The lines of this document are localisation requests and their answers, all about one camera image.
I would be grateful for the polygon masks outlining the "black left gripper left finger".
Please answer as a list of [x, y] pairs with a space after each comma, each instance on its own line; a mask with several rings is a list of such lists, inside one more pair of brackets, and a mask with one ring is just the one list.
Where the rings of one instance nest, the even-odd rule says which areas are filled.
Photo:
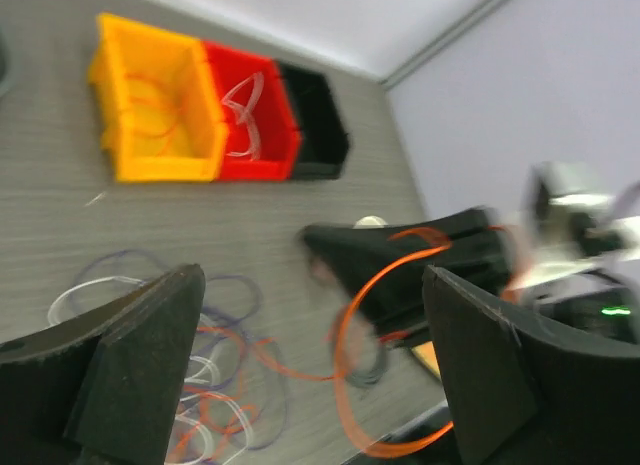
[[182, 265], [2, 343], [2, 463], [163, 463], [205, 287]]

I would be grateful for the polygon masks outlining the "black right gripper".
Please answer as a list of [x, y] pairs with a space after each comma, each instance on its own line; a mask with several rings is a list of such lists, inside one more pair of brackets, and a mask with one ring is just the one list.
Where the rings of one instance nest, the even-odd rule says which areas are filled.
[[[449, 245], [453, 250], [499, 250], [500, 236], [490, 228], [487, 208], [469, 208], [439, 219], [389, 228], [389, 244], [401, 250], [422, 250]], [[578, 272], [601, 281], [605, 287], [544, 303], [548, 295], [521, 292], [516, 286], [523, 272], [509, 280], [509, 301], [529, 310], [545, 338], [557, 334], [549, 327], [559, 323], [588, 334], [623, 343], [639, 342], [639, 293], [624, 277], [605, 269]]]

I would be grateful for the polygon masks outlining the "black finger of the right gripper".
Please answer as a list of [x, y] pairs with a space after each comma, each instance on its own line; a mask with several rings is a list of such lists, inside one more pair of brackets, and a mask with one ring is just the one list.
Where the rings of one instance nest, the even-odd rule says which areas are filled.
[[433, 247], [429, 231], [450, 247], [433, 256], [402, 264], [382, 277], [363, 298], [358, 311], [379, 335], [408, 330], [425, 322], [424, 269], [445, 268], [495, 294], [505, 285], [505, 247], [487, 223], [417, 223], [383, 228], [309, 225], [301, 240], [313, 259], [323, 263], [354, 297], [379, 271], [414, 252]]

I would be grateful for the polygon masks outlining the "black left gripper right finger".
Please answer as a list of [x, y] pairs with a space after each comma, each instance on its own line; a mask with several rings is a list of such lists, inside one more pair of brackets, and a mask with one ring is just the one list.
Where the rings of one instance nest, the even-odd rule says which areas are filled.
[[638, 346], [440, 267], [425, 269], [423, 301], [463, 463], [638, 463]]

